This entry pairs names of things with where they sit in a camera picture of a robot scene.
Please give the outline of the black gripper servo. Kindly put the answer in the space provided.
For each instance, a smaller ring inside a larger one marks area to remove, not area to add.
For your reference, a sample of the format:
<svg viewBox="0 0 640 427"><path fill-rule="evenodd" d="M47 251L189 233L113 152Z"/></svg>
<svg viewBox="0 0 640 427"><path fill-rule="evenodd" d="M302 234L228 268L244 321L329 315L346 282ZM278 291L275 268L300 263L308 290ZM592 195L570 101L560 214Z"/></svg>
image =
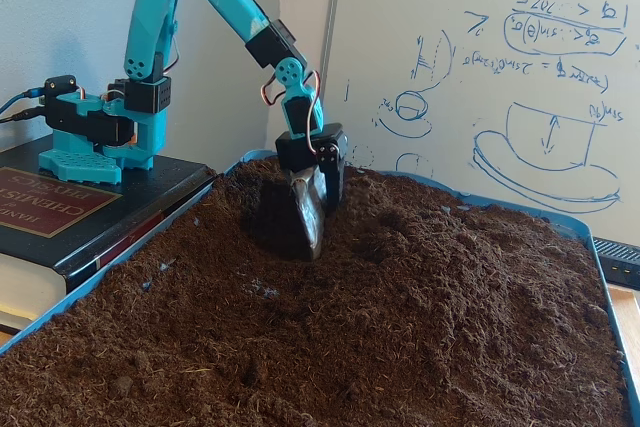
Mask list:
<svg viewBox="0 0 640 427"><path fill-rule="evenodd" d="M311 136L313 151L305 136L293 139L289 132L278 137L275 146L280 167L291 171L288 182L307 240L309 258L315 260L321 253L326 207L328 212L334 212L342 199L346 133L341 124L330 123L320 134Z"/></svg>

